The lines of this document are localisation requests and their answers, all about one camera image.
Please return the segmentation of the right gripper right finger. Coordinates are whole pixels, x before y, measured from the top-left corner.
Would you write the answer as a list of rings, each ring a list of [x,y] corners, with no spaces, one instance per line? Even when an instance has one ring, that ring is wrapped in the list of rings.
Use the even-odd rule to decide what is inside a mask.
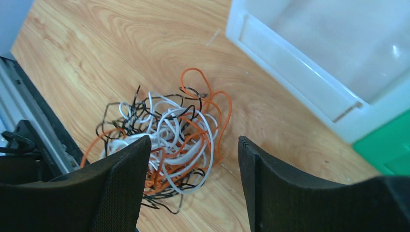
[[[253,232],[407,232],[410,178],[382,175],[344,185],[268,154],[245,136],[238,162]]]

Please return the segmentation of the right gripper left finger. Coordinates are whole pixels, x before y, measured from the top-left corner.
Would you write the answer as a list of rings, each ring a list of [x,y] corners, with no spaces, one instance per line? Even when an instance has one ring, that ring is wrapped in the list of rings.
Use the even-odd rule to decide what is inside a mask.
[[[134,232],[151,140],[49,182],[0,186],[3,232]]]

